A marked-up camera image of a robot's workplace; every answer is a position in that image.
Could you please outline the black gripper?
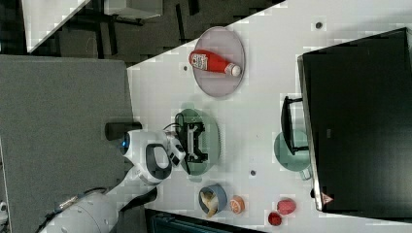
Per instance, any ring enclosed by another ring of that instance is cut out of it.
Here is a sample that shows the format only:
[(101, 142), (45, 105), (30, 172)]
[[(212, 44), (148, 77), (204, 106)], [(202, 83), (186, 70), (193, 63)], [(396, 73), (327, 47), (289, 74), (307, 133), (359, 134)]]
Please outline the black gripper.
[(208, 158), (206, 152), (199, 148), (199, 137), (205, 131), (204, 123), (200, 120), (184, 117), (182, 113), (175, 116), (177, 123), (177, 135), (186, 152), (185, 161), (191, 163), (203, 163)]

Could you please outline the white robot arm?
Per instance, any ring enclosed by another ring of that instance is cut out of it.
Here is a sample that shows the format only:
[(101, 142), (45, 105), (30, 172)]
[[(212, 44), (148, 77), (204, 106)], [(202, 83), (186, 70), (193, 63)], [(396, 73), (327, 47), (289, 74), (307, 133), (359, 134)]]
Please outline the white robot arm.
[(210, 155), (206, 140), (219, 135), (217, 124), (195, 109), (176, 114), (174, 124), (174, 131), (126, 132), (123, 156), (132, 167), (123, 180), (107, 192), (92, 188), (59, 204), (46, 215), (36, 233), (110, 233), (120, 211), (155, 190), (169, 178), (173, 168), (181, 166), (189, 175), (198, 175), (200, 165)]

